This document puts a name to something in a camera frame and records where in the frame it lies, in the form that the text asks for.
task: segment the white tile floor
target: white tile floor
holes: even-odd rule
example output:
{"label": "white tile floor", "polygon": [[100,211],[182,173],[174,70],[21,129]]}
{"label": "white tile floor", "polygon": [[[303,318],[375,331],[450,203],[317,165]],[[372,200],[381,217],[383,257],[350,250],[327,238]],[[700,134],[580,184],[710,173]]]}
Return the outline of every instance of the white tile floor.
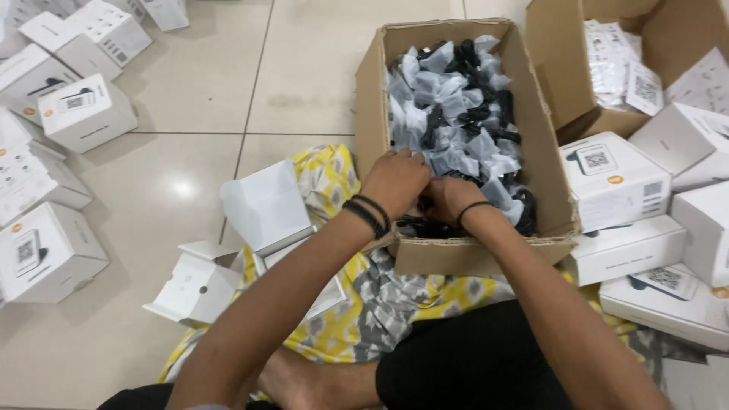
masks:
{"label": "white tile floor", "polygon": [[0,409],[95,409],[156,381],[185,329],[144,311],[177,245],[222,240],[220,185],[307,147],[353,147],[354,72],[384,23],[509,17],[529,0],[191,0],[116,83],[139,128],[68,163],[112,258],[58,305],[0,310]]}

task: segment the foot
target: foot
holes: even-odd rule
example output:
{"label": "foot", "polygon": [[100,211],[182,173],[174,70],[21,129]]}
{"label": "foot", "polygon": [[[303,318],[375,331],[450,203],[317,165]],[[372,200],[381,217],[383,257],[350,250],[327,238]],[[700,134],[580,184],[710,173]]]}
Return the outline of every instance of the foot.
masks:
{"label": "foot", "polygon": [[323,367],[281,347],[263,368],[258,387],[283,410],[335,409],[331,394],[327,394]]}

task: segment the black wristband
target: black wristband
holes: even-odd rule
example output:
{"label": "black wristband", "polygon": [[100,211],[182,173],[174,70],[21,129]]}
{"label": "black wristband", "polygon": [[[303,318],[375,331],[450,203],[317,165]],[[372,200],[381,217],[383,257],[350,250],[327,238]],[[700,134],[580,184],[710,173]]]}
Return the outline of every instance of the black wristband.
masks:
{"label": "black wristband", "polygon": [[461,214],[458,216],[458,219],[456,219],[456,226],[458,226],[459,229],[463,229],[463,225],[461,225],[461,220],[463,219],[463,215],[466,213],[466,211],[469,210],[469,209],[471,209],[471,208],[473,208],[474,206],[479,206],[479,205],[494,206],[489,201],[474,202],[473,204],[470,204],[469,206],[466,206],[466,208],[463,211],[461,211]]}
{"label": "black wristband", "polygon": [[352,199],[359,199],[366,204],[370,205],[372,208],[376,209],[377,212],[380,212],[380,215],[382,215],[382,220],[385,221],[385,229],[389,231],[390,229],[390,218],[387,216],[387,212],[378,204],[377,202],[374,202],[372,199],[369,199],[368,197],[360,194],[354,194],[352,195]]}
{"label": "black wristband", "polygon": [[367,209],[361,204],[358,204],[357,202],[350,199],[345,202],[344,205],[342,205],[342,209],[349,209],[355,215],[362,218],[370,227],[372,227],[372,230],[375,231],[375,239],[379,239],[387,235],[389,227],[385,229],[385,227],[380,225],[380,221],[375,218],[375,215],[370,213],[370,211],[367,211]]}

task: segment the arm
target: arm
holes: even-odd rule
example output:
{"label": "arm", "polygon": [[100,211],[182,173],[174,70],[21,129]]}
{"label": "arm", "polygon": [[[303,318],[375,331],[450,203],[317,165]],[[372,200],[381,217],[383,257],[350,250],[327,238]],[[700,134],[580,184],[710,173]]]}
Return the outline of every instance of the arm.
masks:
{"label": "arm", "polygon": [[[436,204],[430,216],[445,222],[484,200],[474,184],[454,178],[433,179],[426,193]],[[671,408],[630,349],[498,209],[475,206],[462,224],[496,256],[539,347],[577,408]]]}
{"label": "arm", "polygon": [[[391,219],[402,216],[429,181],[424,161],[422,155],[411,157],[409,150],[388,152],[375,162],[362,195],[380,204]],[[364,220],[344,211],[291,251],[210,327],[182,366],[167,408],[232,407],[243,382],[294,331],[328,281],[374,237]]]}

